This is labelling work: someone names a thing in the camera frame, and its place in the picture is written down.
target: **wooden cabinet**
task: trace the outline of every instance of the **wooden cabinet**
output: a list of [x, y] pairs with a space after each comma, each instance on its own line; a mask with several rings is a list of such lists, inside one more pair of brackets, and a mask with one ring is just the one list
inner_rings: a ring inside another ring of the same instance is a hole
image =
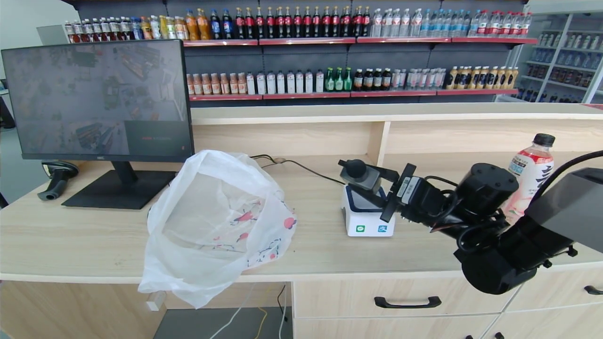
[[589, 285], [603, 290], [603, 266], [578, 269], [568, 266], [558, 271], [541, 268], [519, 289], [507, 311], [603, 302], [603, 296], [588, 294], [584, 290]]
[[479, 338], [495, 315], [467, 317], [296, 319], [294, 338], [300, 339], [465, 339]]
[[[323, 318], [494, 313], [502, 311], [514, 291], [493, 296], [476, 290], [463, 277], [448, 277], [295, 282], [294, 293], [296, 317]], [[374, 300], [384, 297], [390, 304], [424, 305], [435, 296], [441, 305], [434, 308], [381, 308]]]
[[603, 304], [504, 313], [484, 339], [595, 339], [603, 335]]

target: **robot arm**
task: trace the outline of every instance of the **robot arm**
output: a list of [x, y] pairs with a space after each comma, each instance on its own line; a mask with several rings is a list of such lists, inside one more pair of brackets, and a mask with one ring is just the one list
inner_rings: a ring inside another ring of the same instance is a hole
[[[542, 194], [568, 167], [600, 156], [603, 151], [561, 166], [511, 227], [499, 207], [519, 185], [512, 174], [498, 166], [476, 163], [456, 184], [434, 176], [415, 176], [416, 166], [411, 164], [399, 175], [361, 160], [340, 160], [339, 164], [343, 167], [341, 177], [352, 189], [383, 209], [382, 220], [389, 221], [397, 212], [456, 239], [454, 255], [466, 279], [484, 293], [502, 294], [534, 277], [541, 265], [550, 267], [550, 258], [563, 253], [577, 255], [574, 241], [603, 252], [603, 232], [598, 230], [603, 169], [572, 172]], [[375, 195], [381, 180], [393, 183], [385, 199]], [[440, 190], [430, 180], [455, 188]]]

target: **green glass bottle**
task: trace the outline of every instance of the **green glass bottle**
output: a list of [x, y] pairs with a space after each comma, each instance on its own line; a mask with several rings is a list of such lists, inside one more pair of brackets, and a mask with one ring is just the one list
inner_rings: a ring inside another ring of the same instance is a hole
[[341, 67], [337, 67], [337, 73], [335, 73], [335, 91], [341, 92], [343, 90], [343, 75], [341, 74]]
[[352, 69], [346, 68], [346, 76], [343, 79], [343, 90], [346, 92], [352, 91]]
[[324, 91], [325, 92], [333, 92], [335, 89], [335, 80], [333, 80], [333, 69], [331, 67], [327, 68], [327, 75], [324, 78]]

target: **yellow cable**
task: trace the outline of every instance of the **yellow cable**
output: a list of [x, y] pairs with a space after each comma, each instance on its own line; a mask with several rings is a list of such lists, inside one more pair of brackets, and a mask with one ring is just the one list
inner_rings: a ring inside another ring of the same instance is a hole
[[[262, 305], [266, 302], [266, 300], [268, 299], [268, 292], [270, 292], [270, 289], [272, 289], [272, 285], [270, 285], [268, 287], [268, 289], [266, 289], [266, 292], [264, 292], [264, 299], [262, 300]], [[260, 311], [264, 312], [264, 317], [262, 318], [262, 321], [260, 322], [260, 327], [257, 329], [257, 335], [255, 338], [253, 339], [258, 339], [260, 337], [260, 333], [262, 332], [262, 326], [264, 325], [264, 320], [266, 320], [266, 317], [268, 316], [268, 312], [266, 312], [265, 309], [258, 307], [260, 309]]]

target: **white cable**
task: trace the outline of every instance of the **white cable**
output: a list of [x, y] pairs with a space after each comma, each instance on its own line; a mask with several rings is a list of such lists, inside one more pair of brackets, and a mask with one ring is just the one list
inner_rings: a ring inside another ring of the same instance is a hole
[[283, 323], [285, 322], [285, 313], [287, 312], [287, 284], [285, 284], [285, 302], [283, 303], [283, 317], [280, 319], [279, 326], [279, 339], [281, 338], [281, 332], [283, 331]]
[[232, 315], [232, 317], [230, 318], [229, 322], [227, 322], [226, 325], [222, 326], [222, 328], [219, 329], [218, 332], [214, 333], [213, 336], [209, 337], [209, 339], [214, 339], [216, 337], [216, 335], [218, 335], [218, 333], [222, 332], [223, 329], [225, 329], [226, 327], [228, 327], [228, 325], [230, 325], [230, 323], [235, 319], [236, 315], [239, 313], [239, 311], [241, 310], [241, 308], [243, 308], [243, 306], [245, 306], [245, 303], [247, 303], [247, 300], [249, 300], [249, 297], [251, 296], [251, 292], [253, 291], [253, 287], [255, 287], [255, 285], [256, 285], [256, 283], [253, 283], [253, 285], [251, 285], [251, 289], [249, 290], [249, 293], [247, 293], [247, 297], [245, 298], [245, 300], [241, 304], [241, 307], [239, 307], [239, 309], [237, 309], [236, 312]]

